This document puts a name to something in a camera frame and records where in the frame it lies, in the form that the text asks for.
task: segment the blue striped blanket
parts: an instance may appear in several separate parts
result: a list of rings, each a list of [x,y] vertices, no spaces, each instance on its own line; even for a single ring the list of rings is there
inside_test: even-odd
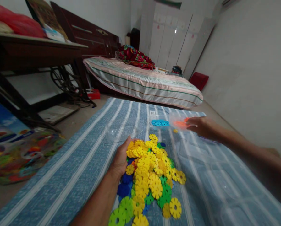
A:
[[[171,112],[204,116],[108,99],[0,211],[0,225],[69,224],[94,192],[122,142],[115,143],[108,136],[106,125],[113,120],[121,125],[118,137],[134,132],[126,126],[131,121],[139,139],[148,140],[149,134],[156,134],[165,142],[176,168],[186,174],[186,184],[176,183],[172,190],[172,197],[182,205],[181,218],[164,219],[154,202],[146,216],[150,225],[281,225],[281,204],[231,150],[206,142],[193,132],[154,130],[151,112],[166,119]]]

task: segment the toy box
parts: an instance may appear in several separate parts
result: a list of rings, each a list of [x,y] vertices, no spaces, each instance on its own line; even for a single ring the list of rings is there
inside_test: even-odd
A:
[[[0,104],[0,144],[15,142],[34,132]]]

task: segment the red stool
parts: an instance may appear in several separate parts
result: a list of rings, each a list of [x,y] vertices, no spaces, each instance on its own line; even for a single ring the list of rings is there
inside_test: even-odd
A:
[[[190,78],[189,82],[196,86],[197,89],[202,91],[208,80],[209,77],[207,75],[195,72]]]

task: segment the striped bed sheet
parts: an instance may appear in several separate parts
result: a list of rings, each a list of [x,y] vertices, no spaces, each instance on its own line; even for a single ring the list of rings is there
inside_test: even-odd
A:
[[[98,186],[116,148],[107,137],[113,120],[127,128],[135,122],[138,138],[154,133],[165,142],[185,185],[175,183],[172,197],[182,205],[180,219],[165,219],[153,202],[150,225],[281,225],[281,204],[263,187],[244,163],[227,147],[203,141],[194,132],[174,133],[150,127],[150,112],[169,117],[204,113],[175,110],[128,100],[109,98],[105,106],[32,177],[0,211],[1,225],[68,225]],[[114,207],[118,206],[118,197]]]
[[[115,58],[92,57],[83,62],[102,84],[117,92],[184,109],[203,102],[201,92],[184,78],[145,70]]]

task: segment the white wardrobe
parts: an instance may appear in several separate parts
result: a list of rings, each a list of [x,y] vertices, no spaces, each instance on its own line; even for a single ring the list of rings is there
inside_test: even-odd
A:
[[[214,25],[203,15],[143,0],[140,51],[159,68],[181,66],[189,79]]]

